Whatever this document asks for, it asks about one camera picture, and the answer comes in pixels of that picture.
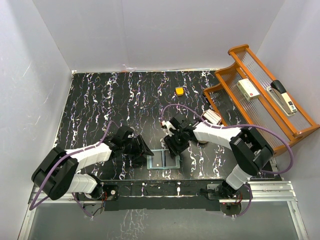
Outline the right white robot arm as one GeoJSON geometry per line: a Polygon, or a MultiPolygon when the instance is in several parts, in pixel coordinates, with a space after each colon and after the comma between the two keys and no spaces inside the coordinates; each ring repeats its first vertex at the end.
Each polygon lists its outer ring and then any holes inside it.
{"type": "Polygon", "coordinates": [[[208,121],[190,121],[184,116],[162,121],[161,127],[167,131],[164,142],[171,157],[180,155],[190,146],[190,142],[212,143],[232,151],[237,162],[231,173],[214,189],[205,189],[207,194],[233,199],[241,192],[241,187],[265,167],[274,155],[273,148],[251,126],[218,126],[208,121]]]}

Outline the white staple box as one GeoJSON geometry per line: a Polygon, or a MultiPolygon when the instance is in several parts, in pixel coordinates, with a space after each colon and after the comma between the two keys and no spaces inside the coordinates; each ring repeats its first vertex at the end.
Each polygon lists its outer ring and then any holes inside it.
{"type": "Polygon", "coordinates": [[[259,98],[260,93],[248,78],[239,80],[236,85],[247,101],[259,98]]]}

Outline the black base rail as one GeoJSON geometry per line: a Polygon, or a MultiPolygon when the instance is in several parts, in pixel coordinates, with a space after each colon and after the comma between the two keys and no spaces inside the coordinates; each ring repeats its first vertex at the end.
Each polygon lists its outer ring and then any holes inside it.
{"type": "Polygon", "coordinates": [[[101,204],[104,211],[191,210],[242,211],[241,204],[252,199],[248,183],[233,190],[219,179],[119,180],[102,181],[92,194],[76,195],[85,204],[101,204]]]}

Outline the yellow small block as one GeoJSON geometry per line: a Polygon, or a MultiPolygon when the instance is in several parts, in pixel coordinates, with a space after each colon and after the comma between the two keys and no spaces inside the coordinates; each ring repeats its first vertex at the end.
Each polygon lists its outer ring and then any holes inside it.
{"type": "Polygon", "coordinates": [[[175,88],[175,93],[177,96],[183,96],[184,95],[184,88],[183,87],[176,87],[175,88]]]}

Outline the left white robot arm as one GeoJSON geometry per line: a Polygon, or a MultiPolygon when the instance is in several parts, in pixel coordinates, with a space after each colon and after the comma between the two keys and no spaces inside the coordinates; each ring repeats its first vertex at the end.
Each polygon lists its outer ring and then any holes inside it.
{"type": "Polygon", "coordinates": [[[153,156],[143,137],[123,125],[116,133],[105,135],[101,141],[76,149],[54,147],[31,176],[32,182],[48,198],[55,201],[66,193],[84,193],[97,200],[103,195],[103,187],[98,180],[79,171],[97,163],[106,163],[124,155],[131,161],[153,156]]]}

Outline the wooden tiered shelf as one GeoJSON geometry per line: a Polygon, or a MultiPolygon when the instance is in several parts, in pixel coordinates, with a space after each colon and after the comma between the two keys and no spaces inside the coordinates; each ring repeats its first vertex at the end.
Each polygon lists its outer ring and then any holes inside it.
{"type": "Polygon", "coordinates": [[[320,128],[295,99],[297,108],[289,116],[278,104],[274,93],[267,89],[276,77],[261,62],[247,44],[232,47],[228,54],[234,63],[215,71],[218,84],[204,89],[203,94],[213,110],[221,115],[223,125],[230,125],[222,104],[232,104],[247,124],[267,128],[294,146],[320,128]],[[248,79],[259,92],[257,99],[247,100],[237,87],[238,81],[248,79]]]}

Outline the green card holder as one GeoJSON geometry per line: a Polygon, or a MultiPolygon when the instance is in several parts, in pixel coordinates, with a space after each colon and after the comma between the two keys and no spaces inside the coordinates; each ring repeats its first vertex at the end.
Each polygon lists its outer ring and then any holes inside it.
{"type": "Polygon", "coordinates": [[[146,156],[147,164],[146,167],[148,170],[171,170],[171,169],[179,169],[180,168],[180,156],[171,157],[170,151],[168,149],[153,149],[152,152],[162,152],[162,161],[163,167],[157,169],[150,169],[149,167],[149,157],[146,156]]]}

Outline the black beige stapler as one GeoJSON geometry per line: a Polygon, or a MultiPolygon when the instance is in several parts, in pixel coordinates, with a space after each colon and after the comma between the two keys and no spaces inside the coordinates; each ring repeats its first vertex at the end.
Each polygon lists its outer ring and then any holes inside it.
{"type": "Polygon", "coordinates": [[[273,80],[266,90],[288,117],[293,116],[298,111],[287,90],[279,80],[273,80]]]}

